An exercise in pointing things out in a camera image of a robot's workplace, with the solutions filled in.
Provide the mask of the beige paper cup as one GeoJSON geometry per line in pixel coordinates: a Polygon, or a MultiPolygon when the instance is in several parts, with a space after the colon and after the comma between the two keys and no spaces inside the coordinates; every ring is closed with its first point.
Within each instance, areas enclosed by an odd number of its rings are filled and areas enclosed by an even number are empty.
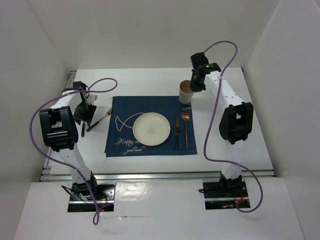
{"type": "Polygon", "coordinates": [[[190,80],[183,80],[179,85],[179,101],[182,104],[189,104],[194,92],[190,88],[190,80]]]}

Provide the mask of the copper spoon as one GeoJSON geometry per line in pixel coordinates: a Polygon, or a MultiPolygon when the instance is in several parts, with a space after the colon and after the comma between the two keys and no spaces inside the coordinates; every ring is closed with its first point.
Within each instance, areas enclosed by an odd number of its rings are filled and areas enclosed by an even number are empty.
{"type": "Polygon", "coordinates": [[[181,114],[181,119],[184,121],[185,123],[185,141],[186,141],[186,148],[189,148],[189,141],[188,141],[188,121],[190,120],[191,115],[189,112],[184,111],[181,114]]]}

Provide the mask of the gold knife green handle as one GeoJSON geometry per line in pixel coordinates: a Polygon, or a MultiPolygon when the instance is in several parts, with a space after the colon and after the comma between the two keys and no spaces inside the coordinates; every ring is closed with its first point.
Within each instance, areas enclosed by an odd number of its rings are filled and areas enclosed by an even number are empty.
{"type": "Polygon", "coordinates": [[[180,132],[180,121],[179,117],[175,118],[175,149],[179,149],[179,132],[180,132]]]}

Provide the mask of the dark blue cloth placemat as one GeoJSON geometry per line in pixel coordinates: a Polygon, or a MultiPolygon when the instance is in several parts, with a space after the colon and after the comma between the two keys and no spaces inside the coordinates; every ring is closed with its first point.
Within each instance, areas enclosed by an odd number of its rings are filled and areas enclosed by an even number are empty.
{"type": "Polygon", "coordinates": [[[182,104],[178,96],[115,96],[112,98],[105,154],[107,157],[196,155],[197,146],[193,119],[187,123],[186,148],[183,112],[192,114],[190,103],[182,104]],[[169,121],[171,130],[167,140],[157,146],[139,143],[133,135],[135,120],[145,113],[158,113],[169,121]],[[179,118],[179,148],[176,149],[176,117],[179,118]]]}

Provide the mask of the cream round plate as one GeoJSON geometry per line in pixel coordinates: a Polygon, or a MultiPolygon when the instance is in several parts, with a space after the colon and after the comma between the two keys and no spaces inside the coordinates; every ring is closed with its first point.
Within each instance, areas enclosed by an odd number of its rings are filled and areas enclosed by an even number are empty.
{"type": "Polygon", "coordinates": [[[149,147],[164,143],[170,135],[171,126],[166,117],[159,113],[148,112],[139,116],[132,127],[135,139],[149,147]]]}

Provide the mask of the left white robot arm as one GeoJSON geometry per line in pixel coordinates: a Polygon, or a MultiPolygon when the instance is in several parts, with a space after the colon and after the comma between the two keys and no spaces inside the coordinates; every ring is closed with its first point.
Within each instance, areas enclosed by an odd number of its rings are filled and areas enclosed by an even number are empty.
{"type": "Polygon", "coordinates": [[[83,122],[90,126],[97,108],[94,105],[97,96],[94,94],[87,98],[89,94],[85,90],[88,89],[83,82],[76,81],[71,88],[63,90],[63,97],[56,104],[39,112],[45,145],[57,152],[69,166],[72,187],[65,190],[84,201],[93,200],[99,195],[97,181],[77,146],[79,131],[76,125],[83,122]]]}

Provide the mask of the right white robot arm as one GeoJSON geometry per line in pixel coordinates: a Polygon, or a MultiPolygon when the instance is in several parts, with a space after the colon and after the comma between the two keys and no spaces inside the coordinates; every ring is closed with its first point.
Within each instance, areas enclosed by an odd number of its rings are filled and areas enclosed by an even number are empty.
{"type": "Polygon", "coordinates": [[[227,163],[223,164],[217,189],[221,195],[230,196],[242,184],[241,151],[252,132],[254,107],[236,94],[221,76],[222,70],[218,64],[210,63],[204,52],[195,53],[190,59],[190,89],[193,92],[211,90],[223,110],[218,130],[225,141],[227,163]]]}

